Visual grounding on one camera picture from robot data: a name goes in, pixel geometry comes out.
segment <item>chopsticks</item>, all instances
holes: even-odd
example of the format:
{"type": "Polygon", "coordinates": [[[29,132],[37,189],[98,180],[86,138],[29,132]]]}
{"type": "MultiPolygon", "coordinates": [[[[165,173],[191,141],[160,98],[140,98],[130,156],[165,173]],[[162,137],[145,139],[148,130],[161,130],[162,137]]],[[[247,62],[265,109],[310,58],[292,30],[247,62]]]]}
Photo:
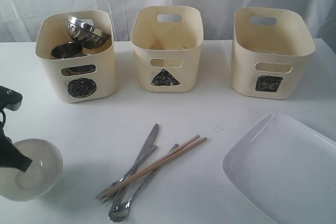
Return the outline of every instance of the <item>chopsticks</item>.
{"type": "Polygon", "coordinates": [[[163,157],[159,158],[157,161],[152,163],[150,166],[145,168],[144,170],[135,173],[134,175],[128,177],[123,182],[119,183],[118,185],[110,188],[109,190],[105,191],[103,194],[100,195],[98,198],[99,200],[104,199],[118,191],[120,188],[132,183],[133,181],[137,180],[138,178],[150,173],[151,171],[155,170],[156,168],[164,165],[165,163],[176,159],[177,157],[181,156],[182,154],[186,153],[187,151],[193,149],[194,147],[204,143],[207,140],[206,137],[200,138],[199,135],[194,136],[192,139],[188,140],[187,142],[183,143],[176,149],[172,150],[168,154],[164,155],[163,157]]]}

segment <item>cream plastic bin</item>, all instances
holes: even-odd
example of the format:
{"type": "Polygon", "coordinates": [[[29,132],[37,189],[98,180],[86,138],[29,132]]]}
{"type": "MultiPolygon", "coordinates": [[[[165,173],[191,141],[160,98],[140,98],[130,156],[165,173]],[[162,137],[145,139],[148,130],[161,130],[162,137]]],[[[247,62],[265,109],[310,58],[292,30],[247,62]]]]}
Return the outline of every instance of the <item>cream plastic bin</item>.
{"type": "Polygon", "coordinates": [[[242,8],[235,14],[232,87],[251,97],[285,99],[294,92],[315,49],[297,13],[242,8]]]}
{"type": "Polygon", "coordinates": [[[152,6],[138,14],[132,33],[141,86],[151,92],[185,92],[195,86],[203,43],[198,10],[152,6]],[[160,16],[172,17],[168,22],[160,16]],[[175,22],[174,17],[182,19],[175,22]]]}
{"type": "Polygon", "coordinates": [[[117,88],[116,66],[114,62],[113,32],[110,16],[100,10],[86,10],[57,14],[47,18],[40,29],[36,42],[36,55],[48,76],[59,99],[65,102],[79,102],[102,98],[117,88]],[[67,34],[66,23],[69,15],[81,20],[90,19],[93,25],[110,38],[100,48],[83,49],[88,56],[54,59],[51,50],[59,44],[71,41],[67,34]],[[77,66],[94,65],[90,73],[72,75],[67,69],[77,66]]]}

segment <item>black triangle symbol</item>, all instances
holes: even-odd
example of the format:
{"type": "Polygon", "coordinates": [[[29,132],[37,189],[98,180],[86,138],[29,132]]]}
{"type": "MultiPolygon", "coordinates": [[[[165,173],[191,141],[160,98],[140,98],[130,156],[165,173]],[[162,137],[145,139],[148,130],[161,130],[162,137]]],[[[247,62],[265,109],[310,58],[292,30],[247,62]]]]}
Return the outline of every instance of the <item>black triangle symbol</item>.
{"type": "Polygon", "coordinates": [[[180,85],[180,82],[177,81],[167,70],[162,69],[152,80],[152,85],[154,86],[175,86],[180,85]]]}

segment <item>white bowl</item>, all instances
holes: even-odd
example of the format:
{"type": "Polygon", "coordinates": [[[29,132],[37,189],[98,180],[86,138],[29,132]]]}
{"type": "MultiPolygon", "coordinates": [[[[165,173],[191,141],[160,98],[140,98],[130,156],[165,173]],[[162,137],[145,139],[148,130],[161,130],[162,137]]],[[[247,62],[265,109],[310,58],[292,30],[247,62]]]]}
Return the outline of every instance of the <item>white bowl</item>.
{"type": "Polygon", "coordinates": [[[53,144],[40,139],[26,139],[14,145],[33,162],[25,173],[0,168],[0,195],[14,201],[42,196],[55,185],[62,172],[61,153],[53,144]]]}

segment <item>black circle symbol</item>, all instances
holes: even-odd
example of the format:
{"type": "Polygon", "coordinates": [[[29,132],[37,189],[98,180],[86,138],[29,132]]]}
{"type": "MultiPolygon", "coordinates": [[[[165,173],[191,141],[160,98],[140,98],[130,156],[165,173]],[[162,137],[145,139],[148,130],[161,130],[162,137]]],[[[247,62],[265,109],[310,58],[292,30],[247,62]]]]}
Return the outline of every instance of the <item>black circle symbol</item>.
{"type": "Polygon", "coordinates": [[[68,92],[72,97],[84,98],[92,95],[97,90],[96,83],[87,78],[72,80],[68,84],[68,92]]]}

